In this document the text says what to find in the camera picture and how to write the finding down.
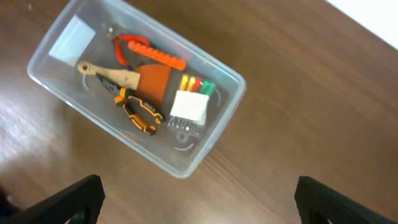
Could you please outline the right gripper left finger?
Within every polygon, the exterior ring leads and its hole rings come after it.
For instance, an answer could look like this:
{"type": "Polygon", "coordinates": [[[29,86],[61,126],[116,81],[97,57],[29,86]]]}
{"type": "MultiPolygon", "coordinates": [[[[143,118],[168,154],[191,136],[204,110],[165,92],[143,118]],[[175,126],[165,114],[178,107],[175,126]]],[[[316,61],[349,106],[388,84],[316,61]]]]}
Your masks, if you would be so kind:
{"type": "Polygon", "coordinates": [[[1,214],[1,223],[96,224],[104,200],[101,177],[89,175],[26,210],[1,214]]]}

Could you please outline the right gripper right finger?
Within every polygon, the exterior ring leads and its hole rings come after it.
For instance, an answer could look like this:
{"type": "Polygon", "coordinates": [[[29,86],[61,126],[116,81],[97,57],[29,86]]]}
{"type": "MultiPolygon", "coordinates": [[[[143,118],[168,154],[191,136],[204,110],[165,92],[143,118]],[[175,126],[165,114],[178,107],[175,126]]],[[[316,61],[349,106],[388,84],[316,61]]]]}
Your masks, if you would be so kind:
{"type": "Polygon", "coordinates": [[[294,199],[303,224],[393,223],[309,176],[298,178],[294,199]]]}

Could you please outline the orange black long-nose pliers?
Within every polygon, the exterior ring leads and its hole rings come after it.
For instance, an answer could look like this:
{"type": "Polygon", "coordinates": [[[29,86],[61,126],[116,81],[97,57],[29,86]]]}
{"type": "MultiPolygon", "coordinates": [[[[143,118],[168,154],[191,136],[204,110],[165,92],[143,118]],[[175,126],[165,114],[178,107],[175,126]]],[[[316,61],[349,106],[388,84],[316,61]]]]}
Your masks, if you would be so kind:
{"type": "Polygon", "coordinates": [[[159,107],[149,100],[138,97],[135,90],[120,86],[100,73],[96,73],[96,77],[108,91],[115,95],[114,102],[116,106],[122,108],[134,126],[143,133],[153,136],[156,133],[156,127],[144,121],[139,113],[145,113],[150,116],[157,124],[162,124],[166,121],[166,116],[159,107]]]}

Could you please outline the clear plastic container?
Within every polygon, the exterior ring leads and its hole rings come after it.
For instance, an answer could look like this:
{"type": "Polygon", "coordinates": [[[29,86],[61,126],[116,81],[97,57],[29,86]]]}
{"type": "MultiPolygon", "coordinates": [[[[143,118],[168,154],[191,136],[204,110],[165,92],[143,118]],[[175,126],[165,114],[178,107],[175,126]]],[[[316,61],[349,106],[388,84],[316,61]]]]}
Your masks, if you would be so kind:
{"type": "Polygon", "coordinates": [[[246,89],[240,74],[125,1],[70,1],[44,36],[27,71],[31,79],[178,179],[188,177],[208,154],[246,89]],[[154,136],[144,134],[96,77],[78,71],[82,61],[119,68],[111,43],[118,32],[148,38],[158,49],[185,59],[186,74],[215,84],[201,134],[193,134],[194,125],[181,119],[168,119],[154,136]]]}

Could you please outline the orange scraper wooden handle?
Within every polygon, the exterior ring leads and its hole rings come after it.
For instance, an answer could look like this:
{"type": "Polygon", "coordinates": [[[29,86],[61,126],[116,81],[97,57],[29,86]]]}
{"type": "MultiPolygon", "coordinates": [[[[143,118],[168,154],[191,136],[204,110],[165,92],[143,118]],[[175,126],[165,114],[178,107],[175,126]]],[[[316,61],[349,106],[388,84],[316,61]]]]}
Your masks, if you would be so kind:
{"type": "Polygon", "coordinates": [[[167,89],[171,67],[162,64],[142,65],[133,71],[126,69],[104,68],[87,61],[78,64],[78,70],[85,75],[100,75],[117,84],[132,88],[136,94],[161,107],[167,89]]]}

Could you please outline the clear box coloured pegs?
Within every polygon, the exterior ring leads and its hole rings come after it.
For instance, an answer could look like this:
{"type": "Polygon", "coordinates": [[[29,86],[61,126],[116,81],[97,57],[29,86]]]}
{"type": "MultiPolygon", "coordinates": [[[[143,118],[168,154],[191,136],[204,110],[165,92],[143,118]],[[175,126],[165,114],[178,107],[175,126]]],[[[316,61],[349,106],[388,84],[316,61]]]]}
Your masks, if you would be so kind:
{"type": "Polygon", "coordinates": [[[209,80],[182,75],[167,123],[168,129],[176,133],[178,142],[187,143],[202,135],[208,104],[215,90],[216,84],[209,80]]]}

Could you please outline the small red-handled cutters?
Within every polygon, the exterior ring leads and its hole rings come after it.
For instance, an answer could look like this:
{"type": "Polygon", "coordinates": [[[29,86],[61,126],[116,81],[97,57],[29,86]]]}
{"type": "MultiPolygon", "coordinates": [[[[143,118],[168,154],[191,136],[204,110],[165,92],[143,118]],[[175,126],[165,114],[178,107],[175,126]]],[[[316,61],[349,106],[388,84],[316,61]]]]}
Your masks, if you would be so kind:
{"type": "Polygon", "coordinates": [[[139,35],[117,33],[113,27],[109,27],[108,32],[109,32],[111,41],[114,45],[116,59],[118,60],[118,62],[121,65],[125,66],[128,70],[133,71],[133,67],[124,58],[124,55],[122,52],[122,47],[121,47],[121,41],[122,40],[125,42],[135,41],[140,44],[144,44],[146,46],[151,46],[150,41],[145,39],[144,37],[139,36],[139,35]]]}

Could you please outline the orange perforated strip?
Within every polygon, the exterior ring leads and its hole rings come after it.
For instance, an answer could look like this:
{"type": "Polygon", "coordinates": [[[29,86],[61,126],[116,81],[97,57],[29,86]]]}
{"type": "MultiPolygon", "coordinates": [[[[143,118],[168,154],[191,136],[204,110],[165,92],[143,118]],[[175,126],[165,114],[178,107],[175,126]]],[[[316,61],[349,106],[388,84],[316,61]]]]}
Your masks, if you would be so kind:
{"type": "Polygon", "coordinates": [[[159,51],[148,45],[144,45],[135,41],[130,41],[127,46],[135,53],[141,54],[145,57],[168,65],[172,68],[176,68],[177,70],[182,71],[185,70],[187,67],[187,63],[184,59],[159,51]]]}

